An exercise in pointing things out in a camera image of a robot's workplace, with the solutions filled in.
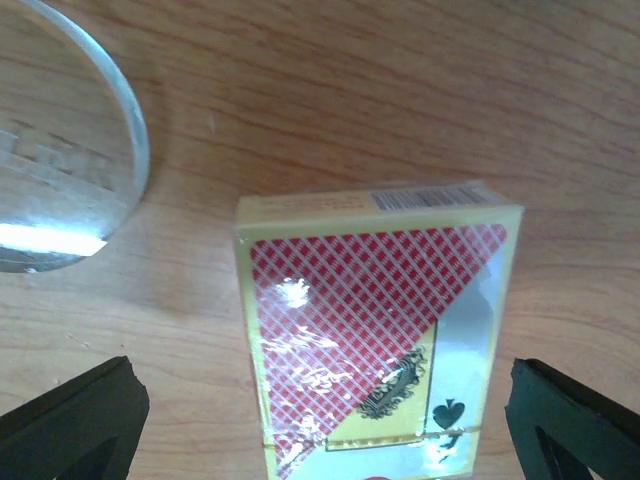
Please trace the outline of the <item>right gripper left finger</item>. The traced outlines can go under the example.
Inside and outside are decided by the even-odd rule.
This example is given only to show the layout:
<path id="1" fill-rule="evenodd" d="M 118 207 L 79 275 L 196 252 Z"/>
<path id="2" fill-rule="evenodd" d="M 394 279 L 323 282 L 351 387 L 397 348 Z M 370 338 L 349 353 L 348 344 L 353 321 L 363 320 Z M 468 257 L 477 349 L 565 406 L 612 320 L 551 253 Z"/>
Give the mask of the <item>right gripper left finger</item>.
<path id="1" fill-rule="evenodd" d="M 3 479 L 125 479 L 150 408 L 128 357 L 1 416 Z"/>

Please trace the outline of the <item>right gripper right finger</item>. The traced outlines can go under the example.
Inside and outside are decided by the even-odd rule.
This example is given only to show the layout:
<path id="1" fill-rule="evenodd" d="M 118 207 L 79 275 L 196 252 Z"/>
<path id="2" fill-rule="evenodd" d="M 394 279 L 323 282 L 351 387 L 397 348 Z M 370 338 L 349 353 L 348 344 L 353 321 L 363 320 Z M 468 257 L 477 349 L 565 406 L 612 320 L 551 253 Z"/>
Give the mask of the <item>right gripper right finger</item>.
<path id="1" fill-rule="evenodd" d="M 639 415 L 537 359 L 516 359 L 505 407 L 527 479 L 637 479 Z"/>

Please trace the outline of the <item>red playing card deck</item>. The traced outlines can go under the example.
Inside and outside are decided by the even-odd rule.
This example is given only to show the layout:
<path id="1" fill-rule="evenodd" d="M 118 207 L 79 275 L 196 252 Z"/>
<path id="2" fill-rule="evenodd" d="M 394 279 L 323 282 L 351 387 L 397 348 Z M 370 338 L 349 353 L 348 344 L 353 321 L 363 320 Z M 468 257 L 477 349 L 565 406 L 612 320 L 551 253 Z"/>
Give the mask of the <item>red playing card deck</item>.
<path id="1" fill-rule="evenodd" d="M 240 199 L 269 478 L 472 476 L 522 214 L 480 182 Z"/>

